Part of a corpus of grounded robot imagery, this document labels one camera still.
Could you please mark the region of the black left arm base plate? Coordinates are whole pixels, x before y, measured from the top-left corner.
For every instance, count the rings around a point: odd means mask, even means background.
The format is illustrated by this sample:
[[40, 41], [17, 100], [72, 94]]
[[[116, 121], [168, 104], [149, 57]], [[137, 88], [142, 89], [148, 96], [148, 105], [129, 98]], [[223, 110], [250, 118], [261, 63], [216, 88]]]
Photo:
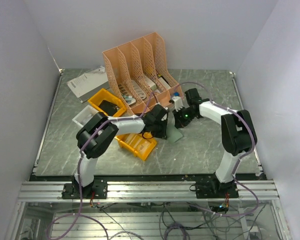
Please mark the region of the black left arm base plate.
[[79, 184], [66, 183], [63, 186], [61, 198], [64, 200], [80, 199], [80, 190], [82, 191], [83, 199], [106, 199], [108, 193], [108, 185], [105, 182], [92, 182], [85, 187], [79, 187]]

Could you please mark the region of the yellow bin with black items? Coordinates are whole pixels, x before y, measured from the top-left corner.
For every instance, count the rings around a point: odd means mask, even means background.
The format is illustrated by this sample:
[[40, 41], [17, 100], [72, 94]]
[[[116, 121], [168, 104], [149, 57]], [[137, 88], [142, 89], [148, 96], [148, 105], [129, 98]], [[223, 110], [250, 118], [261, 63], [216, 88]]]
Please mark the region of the yellow bin with black items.
[[105, 88], [101, 88], [90, 97], [88, 103], [99, 112], [111, 117], [120, 117], [127, 111], [123, 101]]

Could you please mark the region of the white bin with cards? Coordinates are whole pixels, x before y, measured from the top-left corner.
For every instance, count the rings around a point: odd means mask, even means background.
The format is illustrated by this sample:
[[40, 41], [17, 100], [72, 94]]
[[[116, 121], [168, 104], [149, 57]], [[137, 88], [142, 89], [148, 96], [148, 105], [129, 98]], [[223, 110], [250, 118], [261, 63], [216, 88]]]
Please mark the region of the white bin with cards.
[[79, 127], [82, 128], [98, 111], [90, 105], [83, 108], [72, 121]]

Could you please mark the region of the yellow bin with cards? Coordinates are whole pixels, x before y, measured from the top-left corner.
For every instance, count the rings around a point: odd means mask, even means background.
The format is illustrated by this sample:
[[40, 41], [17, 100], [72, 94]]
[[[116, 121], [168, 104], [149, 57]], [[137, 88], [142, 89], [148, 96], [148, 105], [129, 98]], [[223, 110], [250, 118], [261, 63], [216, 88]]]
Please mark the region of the yellow bin with cards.
[[142, 161], [146, 161], [150, 153], [157, 146], [156, 139], [151, 133], [127, 133], [115, 137], [118, 145], [138, 157]]

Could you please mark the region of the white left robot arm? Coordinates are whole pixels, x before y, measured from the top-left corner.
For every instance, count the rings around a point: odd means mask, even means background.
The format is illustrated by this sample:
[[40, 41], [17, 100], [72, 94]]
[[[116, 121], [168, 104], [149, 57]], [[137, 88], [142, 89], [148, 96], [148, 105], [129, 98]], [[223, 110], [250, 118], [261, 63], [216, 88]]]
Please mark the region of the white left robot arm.
[[155, 104], [146, 113], [127, 117], [96, 113], [76, 134], [80, 159], [72, 181], [75, 194], [81, 199], [91, 195], [98, 158], [106, 152], [116, 136], [150, 133], [155, 138], [165, 139], [168, 115], [169, 109], [160, 104]]

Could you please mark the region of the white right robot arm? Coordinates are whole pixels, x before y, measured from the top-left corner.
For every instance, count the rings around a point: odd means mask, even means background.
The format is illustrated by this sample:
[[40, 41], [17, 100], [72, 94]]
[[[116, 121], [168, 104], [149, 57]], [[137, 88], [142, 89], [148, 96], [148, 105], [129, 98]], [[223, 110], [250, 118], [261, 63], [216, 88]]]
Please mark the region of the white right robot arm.
[[208, 118], [221, 127], [221, 142], [224, 149], [219, 167], [207, 184], [211, 194], [223, 197], [235, 187], [237, 169], [242, 158], [254, 151], [257, 135], [248, 110], [234, 110], [214, 100], [202, 99], [196, 88], [185, 92], [188, 107], [185, 107], [178, 92], [173, 93], [170, 102], [174, 105], [175, 127], [184, 128], [194, 118]]

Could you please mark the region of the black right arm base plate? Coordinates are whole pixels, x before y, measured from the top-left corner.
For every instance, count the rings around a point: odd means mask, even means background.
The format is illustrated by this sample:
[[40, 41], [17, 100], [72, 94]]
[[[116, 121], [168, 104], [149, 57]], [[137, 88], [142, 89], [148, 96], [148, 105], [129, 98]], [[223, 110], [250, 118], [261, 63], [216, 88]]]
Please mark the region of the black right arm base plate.
[[232, 181], [228, 183], [196, 182], [189, 187], [197, 199], [231, 199], [238, 198], [237, 185]]

